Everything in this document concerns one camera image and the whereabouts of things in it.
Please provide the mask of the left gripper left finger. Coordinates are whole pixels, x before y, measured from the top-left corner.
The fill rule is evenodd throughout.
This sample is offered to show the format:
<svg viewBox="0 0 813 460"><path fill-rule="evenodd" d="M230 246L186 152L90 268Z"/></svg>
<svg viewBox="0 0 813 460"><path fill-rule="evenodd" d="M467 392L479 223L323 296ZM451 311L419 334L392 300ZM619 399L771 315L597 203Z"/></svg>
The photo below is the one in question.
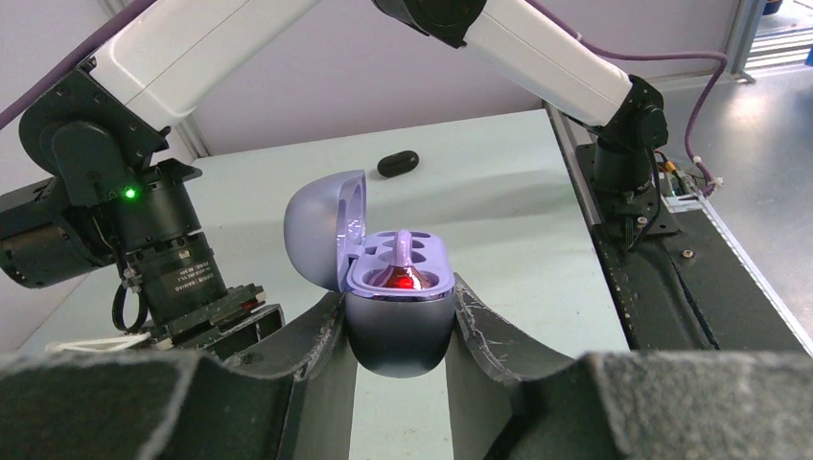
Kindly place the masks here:
<svg viewBox="0 0 813 460"><path fill-rule="evenodd" d="M193 351L1 359L5 459L342 459L343 298L227 360Z"/></svg>

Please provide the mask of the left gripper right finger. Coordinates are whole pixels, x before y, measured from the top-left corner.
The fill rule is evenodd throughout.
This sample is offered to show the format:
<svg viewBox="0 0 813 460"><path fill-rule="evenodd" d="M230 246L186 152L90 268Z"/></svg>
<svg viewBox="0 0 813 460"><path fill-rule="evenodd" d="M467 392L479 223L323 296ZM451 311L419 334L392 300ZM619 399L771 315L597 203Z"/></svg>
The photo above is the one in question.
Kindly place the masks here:
<svg viewBox="0 0 813 460"><path fill-rule="evenodd" d="M808 459L812 361L797 353L565 356L457 279L445 359L457 459Z"/></svg>

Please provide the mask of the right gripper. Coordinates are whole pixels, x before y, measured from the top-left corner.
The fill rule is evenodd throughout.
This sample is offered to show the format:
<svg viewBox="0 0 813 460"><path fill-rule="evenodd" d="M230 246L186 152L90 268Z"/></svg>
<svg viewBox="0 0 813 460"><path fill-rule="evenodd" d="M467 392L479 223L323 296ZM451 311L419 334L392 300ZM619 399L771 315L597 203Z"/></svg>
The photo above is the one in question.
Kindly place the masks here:
<svg viewBox="0 0 813 460"><path fill-rule="evenodd" d="M197 350L226 360L271 336L285 325L283 310L269 304L264 289L254 284L231 287L227 295L164 325L148 321L153 350Z"/></svg>

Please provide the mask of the purple charging case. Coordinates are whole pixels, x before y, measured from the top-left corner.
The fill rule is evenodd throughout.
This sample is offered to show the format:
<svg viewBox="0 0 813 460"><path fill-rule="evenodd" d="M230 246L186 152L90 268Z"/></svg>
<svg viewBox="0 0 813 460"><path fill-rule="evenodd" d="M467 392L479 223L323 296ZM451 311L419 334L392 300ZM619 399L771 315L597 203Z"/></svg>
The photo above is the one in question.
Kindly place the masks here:
<svg viewBox="0 0 813 460"><path fill-rule="evenodd" d="M443 240L399 229L370 233L366 176L319 178L290 199L284 242L295 270L342 294L358 363L380 376L422 376L443 359L453 328L453 270Z"/></svg>

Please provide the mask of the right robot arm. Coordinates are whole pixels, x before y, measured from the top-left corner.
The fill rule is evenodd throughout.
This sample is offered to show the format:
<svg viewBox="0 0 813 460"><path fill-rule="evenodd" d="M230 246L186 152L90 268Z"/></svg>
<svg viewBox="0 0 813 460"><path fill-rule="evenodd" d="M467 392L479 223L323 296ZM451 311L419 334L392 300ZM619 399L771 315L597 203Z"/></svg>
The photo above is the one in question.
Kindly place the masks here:
<svg viewBox="0 0 813 460"><path fill-rule="evenodd" d="M49 178L1 198L1 267L45 288L115 265L115 327L136 343L204 348L266 316L254 285L227 287L186 191L199 170L151 157L219 82L310 1L135 1L1 115ZM380 1L379 11L474 54L595 134L597 184L645 191L668 139L662 94L527 1ZM310 283L344 297L366 369L409 378L446 354L455 280L443 241L365 228L366 177L306 185L284 217Z"/></svg>

